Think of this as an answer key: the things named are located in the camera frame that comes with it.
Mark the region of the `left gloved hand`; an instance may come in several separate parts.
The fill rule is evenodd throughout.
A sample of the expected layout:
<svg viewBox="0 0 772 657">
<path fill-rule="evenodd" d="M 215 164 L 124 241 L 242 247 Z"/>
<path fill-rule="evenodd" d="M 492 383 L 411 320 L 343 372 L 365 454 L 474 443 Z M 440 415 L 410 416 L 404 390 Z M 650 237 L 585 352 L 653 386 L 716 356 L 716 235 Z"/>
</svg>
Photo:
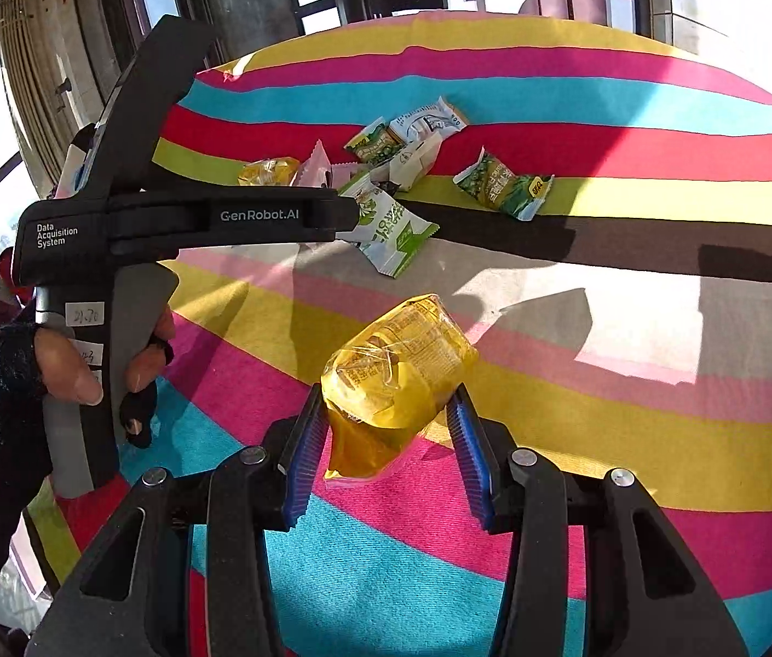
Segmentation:
<svg viewBox="0 0 772 657">
<path fill-rule="evenodd" d="M 105 390 L 68 338 L 36 324 L 0 328 L 0 489 L 41 481 L 52 469 L 46 397 L 96 406 Z"/>
</svg>

